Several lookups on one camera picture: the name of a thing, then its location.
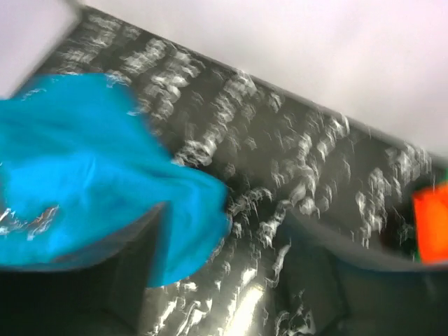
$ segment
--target black shiny surface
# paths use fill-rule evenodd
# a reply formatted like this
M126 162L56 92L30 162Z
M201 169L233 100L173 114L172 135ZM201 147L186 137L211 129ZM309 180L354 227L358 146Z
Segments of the black shiny surface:
M286 210L325 216L356 244L380 248L386 212L413 181L441 174L418 148L394 148L342 115L96 10L41 71L107 72L110 85L128 84L141 105L130 113L145 115L175 161L229 187L232 234L188 279L147 290L142 335L314 333L306 288L282 272L290 246L276 232ZM391 233L400 245L414 238L405 221ZM307 271L289 267L299 278Z

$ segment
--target red object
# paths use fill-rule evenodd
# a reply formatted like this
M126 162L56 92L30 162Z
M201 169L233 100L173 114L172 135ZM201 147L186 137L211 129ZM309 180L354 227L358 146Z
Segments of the red object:
M412 198L421 261L448 260L448 184L416 192Z

